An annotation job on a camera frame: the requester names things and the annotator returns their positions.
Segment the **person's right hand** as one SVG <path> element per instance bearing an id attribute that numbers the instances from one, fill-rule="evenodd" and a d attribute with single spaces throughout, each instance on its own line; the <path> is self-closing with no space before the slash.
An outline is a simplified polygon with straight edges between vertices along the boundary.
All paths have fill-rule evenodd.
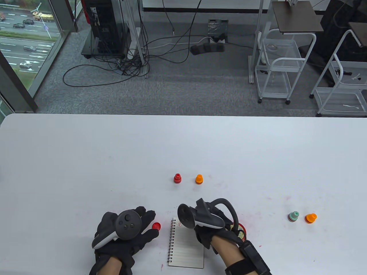
<path id="1" fill-rule="evenodd" d="M 219 250 L 211 244 L 214 236 L 221 237 L 224 240 L 227 240 L 236 245 L 241 245 L 243 243 L 243 240 L 238 236 L 237 230 L 233 231 L 231 229 L 233 221 L 228 219 L 225 214 L 216 207 L 213 207 L 210 212 L 222 218 L 225 222 L 225 226 L 224 228 L 215 229 L 197 225 L 194 230 L 198 241 L 207 249 L 210 249 L 210 247 L 212 247 L 215 254 L 218 254 Z"/>

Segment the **person's left hand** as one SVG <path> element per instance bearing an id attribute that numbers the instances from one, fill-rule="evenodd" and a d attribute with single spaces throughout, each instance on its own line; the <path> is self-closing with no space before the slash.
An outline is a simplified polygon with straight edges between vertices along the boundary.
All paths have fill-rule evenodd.
<path id="1" fill-rule="evenodd" d="M 92 242 L 95 264 L 89 274 L 131 275 L 134 255 L 159 235 L 157 229 L 147 230 L 155 216 L 143 206 L 120 214 L 106 212 Z"/>

